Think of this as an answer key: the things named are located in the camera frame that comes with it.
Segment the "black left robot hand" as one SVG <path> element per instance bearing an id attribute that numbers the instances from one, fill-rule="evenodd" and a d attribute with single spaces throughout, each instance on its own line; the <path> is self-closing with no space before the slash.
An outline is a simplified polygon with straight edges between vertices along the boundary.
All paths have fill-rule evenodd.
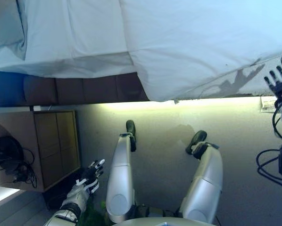
<path id="1" fill-rule="evenodd" d="M 99 177 L 103 174 L 103 165 L 105 159 L 94 160 L 87 168 L 84 169 L 81 178 L 76 180 L 77 186 L 83 186 L 88 194 L 94 194 L 99 188 Z"/>

